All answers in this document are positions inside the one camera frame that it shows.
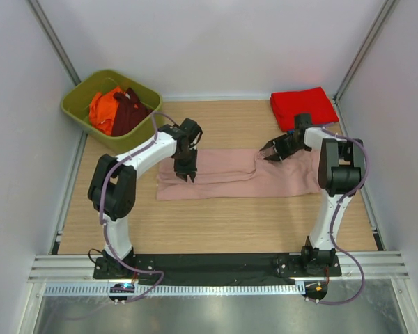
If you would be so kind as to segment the aluminium corner post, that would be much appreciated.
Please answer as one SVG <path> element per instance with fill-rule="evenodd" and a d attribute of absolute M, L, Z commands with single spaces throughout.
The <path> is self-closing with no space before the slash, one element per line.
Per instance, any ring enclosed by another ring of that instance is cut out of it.
<path fill-rule="evenodd" d="M 54 27 L 52 26 L 48 16 L 46 15 L 44 9 L 42 8 L 40 2 L 38 0 L 27 0 L 27 4 L 29 5 L 33 15 L 40 25 L 41 29 L 43 30 L 44 34 L 46 35 L 50 45 L 52 46 L 55 54 L 58 57 L 58 60 L 64 67 L 65 71 L 67 72 L 68 76 L 70 77 L 71 81 L 74 85 L 80 84 L 82 81 L 77 74 L 77 71 L 72 64 L 66 50 L 64 49 L 62 42 L 60 41 L 59 37 L 57 36 Z"/>
<path fill-rule="evenodd" d="M 374 19 L 372 25 L 368 33 L 366 34 L 362 44 L 360 45 L 356 56 L 354 57 L 348 71 L 346 72 L 345 77 L 343 78 L 342 82 L 340 83 L 337 91 L 333 96 L 333 100 L 335 104 L 338 104 L 340 99 L 343 97 L 344 93 L 348 89 L 349 85 L 351 84 L 352 80 L 354 79 L 358 69 L 360 68 L 361 64 L 364 62 L 367 54 L 370 52 L 372 46 L 376 42 L 378 36 L 380 35 L 381 31 L 386 25 L 389 17 L 394 12 L 396 6 L 398 5 L 399 0 L 385 0 L 382 3 L 376 18 Z"/>

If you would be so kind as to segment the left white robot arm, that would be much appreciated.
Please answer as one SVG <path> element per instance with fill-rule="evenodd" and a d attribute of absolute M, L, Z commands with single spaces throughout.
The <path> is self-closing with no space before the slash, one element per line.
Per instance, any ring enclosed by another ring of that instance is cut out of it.
<path fill-rule="evenodd" d="M 88 199 L 99 214 L 104 229 L 104 250 L 94 261 L 95 279 L 129 278 L 135 273 L 156 274 L 153 269 L 136 269 L 129 237 L 128 215 L 136 199 L 137 180 L 161 161 L 173 159 L 175 176 L 193 182 L 202 128 L 186 118 L 181 124 L 154 127 L 154 134 L 137 147 L 112 157 L 102 155 L 88 188 Z"/>

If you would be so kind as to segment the pink t shirt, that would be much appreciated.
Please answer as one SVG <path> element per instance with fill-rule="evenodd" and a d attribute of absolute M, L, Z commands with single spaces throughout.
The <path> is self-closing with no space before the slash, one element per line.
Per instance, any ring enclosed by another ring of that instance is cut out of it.
<path fill-rule="evenodd" d="M 319 160 L 320 152 L 315 150 L 301 150 L 273 163 L 255 149 L 201 149 L 193 182 L 176 176 L 172 158 L 160 162 L 156 198 L 287 198 L 318 193 Z"/>

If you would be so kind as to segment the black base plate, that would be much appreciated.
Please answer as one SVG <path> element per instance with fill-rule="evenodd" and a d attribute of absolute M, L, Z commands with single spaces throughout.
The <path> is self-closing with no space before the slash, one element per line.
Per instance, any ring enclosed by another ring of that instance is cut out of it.
<path fill-rule="evenodd" d="M 298 253 L 138 254 L 123 261 L 142 271 L 163 271 L 163 285 L 283 285 L 292 278 L 339 277 L 337 256 L 304 262 Z"/>

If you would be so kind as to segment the folded red t shirt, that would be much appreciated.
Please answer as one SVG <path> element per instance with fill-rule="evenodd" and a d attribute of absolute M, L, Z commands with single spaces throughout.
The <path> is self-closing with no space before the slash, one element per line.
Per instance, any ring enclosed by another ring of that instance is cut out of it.
<path fill-rule="evenodd" d="M 295 129 L 294 118 L 301 113 L 309 113 L 311 121 L 315 125 L 326 125 L 339 121 L 333 104 L 321 87 L 272 93 L 270 106 L 280 130 L 283 132 Z"/>

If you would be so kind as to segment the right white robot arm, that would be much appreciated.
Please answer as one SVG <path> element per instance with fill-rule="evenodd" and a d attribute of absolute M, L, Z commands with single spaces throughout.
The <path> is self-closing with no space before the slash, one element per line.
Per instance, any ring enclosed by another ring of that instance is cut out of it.
<path fill-rule="evenodd" d="M 300 254 L 279 258 L 280 275 L 338 273 L 336 236 L 348 204 L 368 176 L 366 153 L 361 140 L 315 126 L 308 113 L 295 116 L 294 123 L 294 130 L 269 140 L 260 152 L 269 162 L 282 162 L 302 150 L 319 152 L 318 185 L 323 202 Z"/>

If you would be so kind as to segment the orange t shirt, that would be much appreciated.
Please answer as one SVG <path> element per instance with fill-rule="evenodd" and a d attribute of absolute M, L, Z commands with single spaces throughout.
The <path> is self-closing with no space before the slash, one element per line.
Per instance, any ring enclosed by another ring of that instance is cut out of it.
<path fill-rule="evenodd" d="M 89 104 L 88 118 L 90 124 L 107 136 L 111 136 L 119 101 L 114 95 L 125 95 L 120 87 L 115 87 L 108 93 L 97 92 Z"/>

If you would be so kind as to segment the right aluminium corner post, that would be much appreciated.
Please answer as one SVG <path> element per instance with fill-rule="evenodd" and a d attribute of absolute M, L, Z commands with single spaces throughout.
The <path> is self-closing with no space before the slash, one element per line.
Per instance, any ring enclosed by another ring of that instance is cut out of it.
<path fill-rule="evenodd" d="M 368 33 L 366 34 L 362 44 L 360 45 L 356 56 L 354 57 L 348 71 L 346 72 L 345 77 L 343 78 L 342 82 L 340 83 L 337 91 L 333 96 L 333 100 L 335 104 L 338 104 L 340 99 L 343 97 L 344 93 L 348 89 L 349 85 L 351 84 L 352 80 L 354 79 L 358 69 L 360 68 L 361 64 L 364 62 L 367 54 L 370 52 L 372 46 L 376 42 L 378 36 L 380 35 L 381 31 L 386 25 L 389 17 L 394 12 L 396 6 L 398 5 L 399 0 L 385 0 L 382 3 L 376 18 L 374 19 L 372 25 Z"/>

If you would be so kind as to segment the left aluminium corner post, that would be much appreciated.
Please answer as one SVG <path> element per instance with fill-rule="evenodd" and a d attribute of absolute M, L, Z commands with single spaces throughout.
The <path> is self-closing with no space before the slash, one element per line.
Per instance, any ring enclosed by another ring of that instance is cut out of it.
<path fill-rule="evenodd" d="M 44 9 L 42 8 L 40 2 L 38 0 L 27 0 L 27 4 L 29 5 L 33 15 L 40 25 L 41 29 L 43 30 L 44 34 L 46 35 L 50 45 L 52 46 L 55 54 L 58 57 L 58 60 L 64 67 L 65 71 L 67 72 L 68 76 L 70 77 L 71 81 L 74 85 L 80 84 L 82 81 L 77 74 L 77 71 L 72 64 L 66 50 L 64 49 L 62 42 L 60 41 L 59 37 L 57 36 L 54 27 L 52 26 L 48 16 L 46 15 Z"/>

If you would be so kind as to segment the aluminium frame rail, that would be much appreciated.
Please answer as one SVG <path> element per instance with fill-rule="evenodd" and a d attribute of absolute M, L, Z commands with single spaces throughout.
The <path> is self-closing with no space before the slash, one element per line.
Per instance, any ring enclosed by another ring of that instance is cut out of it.
<path fill-rule="evenodd" d="M 364 277 L 374 279 L 408 279 L 407 266 L 398 251 L 352 252 L 361 265 Z M 331 280 L 359 280 L 357 265 L 343 253 L 338 254 L 341 275 Z M 29 283 L 85 283 L 92 280 L 94 265 L 86 255 L 38 255 L 27 281 Z"/>

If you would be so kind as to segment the green plastic bin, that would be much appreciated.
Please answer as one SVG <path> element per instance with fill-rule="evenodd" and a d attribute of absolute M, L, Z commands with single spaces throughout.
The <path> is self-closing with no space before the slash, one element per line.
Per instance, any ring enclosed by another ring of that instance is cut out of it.
<path fill-rule="evenodd" d="M 162 108 L 162 96 L 113 70 L 83 80 L 62 100 L 61 108 L 94 139 L 123 153 L 153 134 L 150 115 Z"/>

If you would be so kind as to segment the maroon t shirt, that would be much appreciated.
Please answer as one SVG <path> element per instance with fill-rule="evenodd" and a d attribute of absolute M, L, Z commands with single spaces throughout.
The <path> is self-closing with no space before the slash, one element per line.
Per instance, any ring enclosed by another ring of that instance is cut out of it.
<path fill-rule="evenodd" d="M 153 112 L 141 102 L 132 88 L 124 93 L 114 93 L 114 99 L 117 101 L 117 109 L 111 131 L 113 137 L 128 134 Z"/>

